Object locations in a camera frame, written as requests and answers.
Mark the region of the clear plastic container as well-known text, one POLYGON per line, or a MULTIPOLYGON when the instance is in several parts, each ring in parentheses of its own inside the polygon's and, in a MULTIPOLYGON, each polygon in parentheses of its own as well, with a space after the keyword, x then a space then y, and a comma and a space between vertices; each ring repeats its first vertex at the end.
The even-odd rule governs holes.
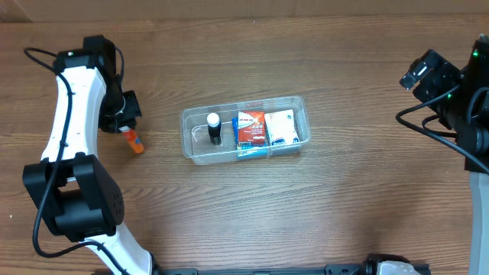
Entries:
POLYGON ((311 139, 298 95, 188 108, 180 133, 183 154, 197 165, 293 154, 311 139))

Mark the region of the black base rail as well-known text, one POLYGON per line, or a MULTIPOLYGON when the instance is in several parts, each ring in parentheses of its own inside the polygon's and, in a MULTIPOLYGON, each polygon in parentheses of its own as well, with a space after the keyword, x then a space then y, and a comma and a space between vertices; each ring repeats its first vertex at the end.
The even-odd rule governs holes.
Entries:
POLYGON ((369 254, 360 264, 326 264, 324 267, 287 267, 258 269, 198 270, 196 268, 163 269, 160 275, 431 275, 428 264, 412 264, 394 254, 369 254))

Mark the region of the orange bottle white cap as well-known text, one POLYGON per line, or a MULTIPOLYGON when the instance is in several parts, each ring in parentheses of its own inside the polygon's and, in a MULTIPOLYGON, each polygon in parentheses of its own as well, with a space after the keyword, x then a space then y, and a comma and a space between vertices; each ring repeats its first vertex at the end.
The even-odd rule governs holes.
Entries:
POLYGON ((144 151, 144 145, 134 129, 123 126, 119 128, 119 131, 123 134, 125 140, 136 154, 141 154, 144 151))

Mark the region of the red medicine box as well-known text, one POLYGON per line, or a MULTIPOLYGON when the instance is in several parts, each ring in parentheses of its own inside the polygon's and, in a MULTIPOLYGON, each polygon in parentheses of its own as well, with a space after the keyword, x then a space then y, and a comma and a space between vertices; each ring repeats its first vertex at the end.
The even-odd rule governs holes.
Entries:
POLYGON ((240 145, 260 145, 266 142, 264 112, 238 113, 238 141, 240 145))

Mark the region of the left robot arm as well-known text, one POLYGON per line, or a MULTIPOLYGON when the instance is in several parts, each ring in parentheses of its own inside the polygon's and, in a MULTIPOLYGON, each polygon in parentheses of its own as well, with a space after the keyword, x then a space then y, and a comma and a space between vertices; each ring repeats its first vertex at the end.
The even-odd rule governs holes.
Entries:
POLYGON ((53 127, 40 162, 22 174, 37 207, 34 250, 55 258, 87 247, 113 274, 161 274, 124 223, 121 189, 98 159, 99 131, 122 134, 137 154, 144 150, 135 131, 137 96, 122 88, 122 51, 96 35, 53 58, 47 67, 57 81, 53 127))

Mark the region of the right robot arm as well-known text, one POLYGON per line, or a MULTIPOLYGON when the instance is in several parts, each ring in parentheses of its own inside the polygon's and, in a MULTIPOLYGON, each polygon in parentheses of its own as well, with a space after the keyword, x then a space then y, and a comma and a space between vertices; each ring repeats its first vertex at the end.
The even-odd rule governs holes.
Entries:
POLYGON ((472 235, 468 272, 488 273, 488 36, 474 42, 467 65, 459 69, 434 50, 413 61, 400 85, 435 112, 450 133, 426 128, 431 135, 455 140, 465 157, 472 200, 472 235))

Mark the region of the white blue medicine box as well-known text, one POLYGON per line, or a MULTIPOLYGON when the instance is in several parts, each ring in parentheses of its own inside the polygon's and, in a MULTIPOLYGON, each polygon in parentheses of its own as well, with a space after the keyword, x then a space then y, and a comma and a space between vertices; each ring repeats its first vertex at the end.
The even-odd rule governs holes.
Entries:
POLYGON ((300 142, 292 109, 266 113, 264 118, 271 146, 291 145, 300 142))

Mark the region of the black bottle white cap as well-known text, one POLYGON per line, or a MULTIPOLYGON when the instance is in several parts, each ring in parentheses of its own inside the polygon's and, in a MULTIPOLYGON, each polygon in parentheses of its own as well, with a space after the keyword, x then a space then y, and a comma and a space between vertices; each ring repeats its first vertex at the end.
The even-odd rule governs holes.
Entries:
POLYGON ((221 139, 221 120, 217 113, 209 113, 207 116, 207 125, 210 141, 214 145, 220 145, 221 139))

